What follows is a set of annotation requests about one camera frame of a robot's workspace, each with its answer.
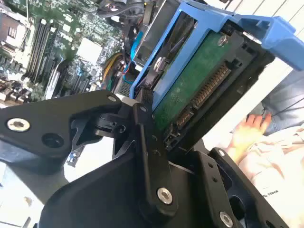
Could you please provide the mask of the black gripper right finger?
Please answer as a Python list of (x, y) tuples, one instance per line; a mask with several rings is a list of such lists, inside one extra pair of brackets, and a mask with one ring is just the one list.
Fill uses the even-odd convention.
[(286, 228), (240, 168), (220, 149), (193, 152), (214, 228)]

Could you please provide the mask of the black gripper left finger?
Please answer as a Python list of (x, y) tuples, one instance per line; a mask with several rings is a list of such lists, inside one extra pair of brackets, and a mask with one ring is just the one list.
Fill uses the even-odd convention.
[(178, 201), (166, 151), (152, 118), (151, 94), (133, 105), (98, 90), (0, 111), (0, 160), (39, 174), (60, 170), (68, 155), (102, 137), (117, 156), (135, 156), (139, 205), (147, 217), (172, 217)]

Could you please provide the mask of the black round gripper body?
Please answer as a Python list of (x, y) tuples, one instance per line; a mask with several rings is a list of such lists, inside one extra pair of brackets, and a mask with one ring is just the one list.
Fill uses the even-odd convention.
[(195, 175), (170, 164), (178, 210), (170, 220), (147, 221), (141, 214), (135, 158), (124, 155), (57, 190), (45, 204), (41, 228), (211, 228), (206, 201)]

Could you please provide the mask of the person's bare hand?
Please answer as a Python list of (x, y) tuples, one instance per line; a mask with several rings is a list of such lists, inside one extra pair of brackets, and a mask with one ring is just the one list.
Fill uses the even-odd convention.
[(250, 114), (245, 117), (232, 134), (227, 154), (238, 164), (246, 155), (246, 151), (266, 132), (271, 123), (271, 114), (262, 115)]

